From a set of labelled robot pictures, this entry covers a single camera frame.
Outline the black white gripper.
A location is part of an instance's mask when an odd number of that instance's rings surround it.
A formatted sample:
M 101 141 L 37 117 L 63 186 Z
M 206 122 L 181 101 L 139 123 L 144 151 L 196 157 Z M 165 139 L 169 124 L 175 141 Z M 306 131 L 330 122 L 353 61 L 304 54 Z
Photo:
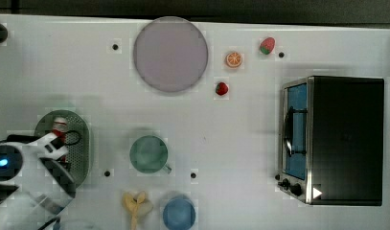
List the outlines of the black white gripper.
M 58 160 L 68 154 L 68 149 L 64 143 L 53 132 L 31 142 L 29 147 L 38 158 Z

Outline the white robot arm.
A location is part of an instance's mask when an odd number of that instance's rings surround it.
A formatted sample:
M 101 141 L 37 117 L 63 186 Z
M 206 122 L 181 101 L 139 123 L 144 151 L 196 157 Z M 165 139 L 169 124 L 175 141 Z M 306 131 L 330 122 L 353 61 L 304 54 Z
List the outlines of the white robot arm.
M 41 230 L 75 198 L 76 182 L 59 163 L 68 153 L 50 132 L 42 137 L 10 135 L 0 141 L 0 230 Z

